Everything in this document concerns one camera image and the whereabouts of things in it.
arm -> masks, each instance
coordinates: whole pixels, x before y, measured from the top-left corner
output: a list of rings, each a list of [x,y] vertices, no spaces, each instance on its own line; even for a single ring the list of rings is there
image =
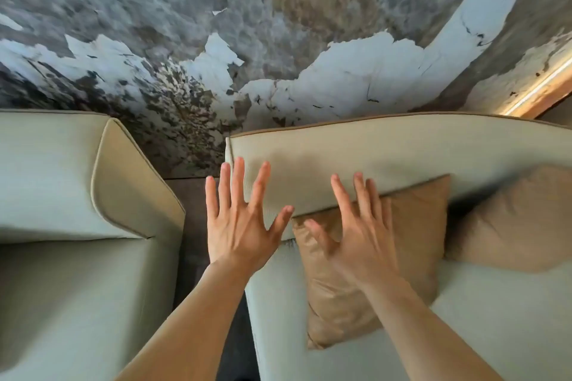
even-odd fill
[[[201,280],[171,313],[116,381],[214,380],[224,342],[244,288],[280,244],[292,207],[284,207],[270,230],[262,219],[262,199],[270,165],[264,163],[254,183],[250,203],[243,197],[244,160],[234,162],[232,194],[230,166],[216,183],[206,179],[208,249],[211,258]]]
[[[337,175],[332,188],[340,206],[343,237],[331,239],[313,220],[305,225],[333,265],[373,306],[412,381],[502,381],[500,376],[424,304],[399,275],[389,199],[373,180],[354,175],[359,211]]]

sofa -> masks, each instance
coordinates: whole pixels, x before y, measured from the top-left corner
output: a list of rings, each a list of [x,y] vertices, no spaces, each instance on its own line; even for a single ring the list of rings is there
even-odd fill
[[[450,203],[466,208],[536,165],[572,167],[572,130],[511,117],[418,113],[236,135],[226,139],[226,160],[238,156],[247,166],[246,199],[261,163],[272,165],[264,203],[270,225],[286,204],[295,215],[335,205],[330,175],[351,188],[358,170],[381,193],[451,174]],[[384,330],[307,349],[304,269],[292,239],[288,227],[247,286],[261,380],[407,380]],[[504,379],[572,379],[572,262],[526,274],[442,261],[439,285],[431,309]]]
[[[185,211],[123,125],[0,112],[0,380],[109,381],[173,306]]]

brown pillow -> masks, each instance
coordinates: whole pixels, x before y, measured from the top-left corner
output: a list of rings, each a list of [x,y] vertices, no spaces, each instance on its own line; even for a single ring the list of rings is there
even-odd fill
[[[447,237],[447,259],[545,271],[572,257],[572,169],[543,165],[500,188]]]
[[[399,269],[427,304],[438,291],[436,268],[444,251],[449,185],[446,175],[389,195]],[[325,349],[382,325],[362,291],[325,258],[304,226],[308,218],[339,241],[341,215],[339,208],[332,208],[292,219],[307,283],[308,348]]]

light strip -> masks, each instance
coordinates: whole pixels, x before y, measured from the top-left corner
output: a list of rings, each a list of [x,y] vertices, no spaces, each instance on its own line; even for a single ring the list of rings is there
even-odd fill
[[[564,62],[558,69],[554,70],[554,72],[549,75],[547,78],[542,80],[538,86],[536,86],[533,90],[523,96],[520,100],[518,100],[509,110],[503,112],[503,115],[510,115],[514,110],[518,109],[521,105],[523,105],[528,99],[535,95],[539,90],[541,90],[548,82],[554,79],[557,75],[559,75],[562,71],[572,65],[572,57],[569,58],[566,62]]]

wall mural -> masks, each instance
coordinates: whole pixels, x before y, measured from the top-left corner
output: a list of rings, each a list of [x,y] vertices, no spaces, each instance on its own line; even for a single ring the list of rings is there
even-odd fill
[[[572,7],[525,2],[1,0],[0,105],[110,114],[204,176],[235,132],[518,99],[572,51]]]

